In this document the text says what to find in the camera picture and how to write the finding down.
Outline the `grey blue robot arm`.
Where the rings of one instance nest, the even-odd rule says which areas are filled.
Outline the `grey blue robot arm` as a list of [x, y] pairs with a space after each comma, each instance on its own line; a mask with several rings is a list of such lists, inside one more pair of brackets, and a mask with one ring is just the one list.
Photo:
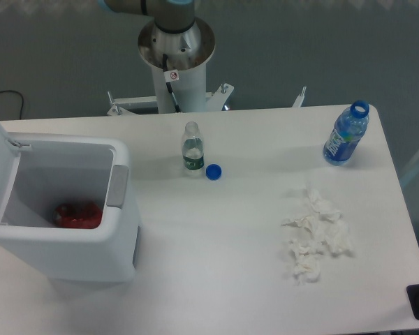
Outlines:
[[155, 25], [169, 34], [188, 31], [195, 22], [194, 1], [103, 0], [98, 4], [113, 13], [153, 17]]

